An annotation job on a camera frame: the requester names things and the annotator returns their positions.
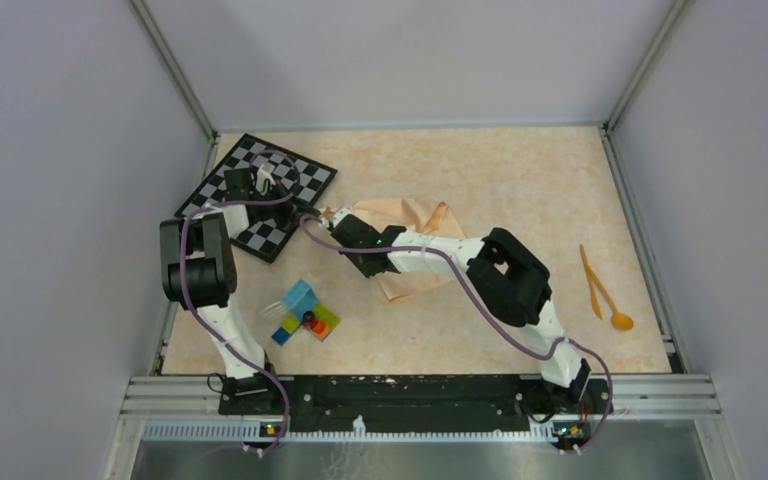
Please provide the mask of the orange cloth napkin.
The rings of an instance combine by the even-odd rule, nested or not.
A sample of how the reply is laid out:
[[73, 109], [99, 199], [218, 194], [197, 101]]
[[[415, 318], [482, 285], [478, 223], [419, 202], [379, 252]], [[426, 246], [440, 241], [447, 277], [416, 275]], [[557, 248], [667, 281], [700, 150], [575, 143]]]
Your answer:
[[[419, 234], [439, 234], [443, 237], [458, 239], [465, 237], [453, 210], [444, 201], [401, 197], [379, 198], [360, 200], [347, 208], [351, 210], [351, 214], [372, 225], [379, 232], [388, 225], [400, 225], [405, 226], [407, 231], [411, 230]], [[341, 255], [358, 253], [359, 250], [344, 247], [342, 249]], [[451, 272], [444, 274], [382, 273], [371, 278], [378, 283], [390, 302], [417, 297], [454, 281]]]

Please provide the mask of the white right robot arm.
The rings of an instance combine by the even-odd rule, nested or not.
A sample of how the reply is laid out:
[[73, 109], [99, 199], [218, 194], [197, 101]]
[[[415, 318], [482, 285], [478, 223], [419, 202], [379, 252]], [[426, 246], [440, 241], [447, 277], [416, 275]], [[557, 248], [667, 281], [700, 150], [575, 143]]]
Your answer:
[[509, 231], [453, 238], [399, 225], [377, 230], [346, 209], [321, 224], [367, 278], [429, 273], [456, 279], [496, 330], [519, 332], [519, 348], [538, 361], [554, 409], [572, 412], [586, 400], [592, 369], [559, 320], [549, 270]]

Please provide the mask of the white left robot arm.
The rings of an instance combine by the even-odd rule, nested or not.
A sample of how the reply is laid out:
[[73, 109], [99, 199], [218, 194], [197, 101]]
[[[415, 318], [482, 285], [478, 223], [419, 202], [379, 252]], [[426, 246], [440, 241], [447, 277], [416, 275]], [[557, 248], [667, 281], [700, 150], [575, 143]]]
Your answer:
[[309, 210], [298, 197], [299, 188], [276, 177], [275, 170], [270, 163], [231, 169], [222, 202], [159, 225], [163, 292], [192, 314], [224, 363], [218, 376], [222, 415], [276, 414], [288, 404], [285, 388], [236, 301], [231, 243], [233, 235], [257, 221], [288, 224]]

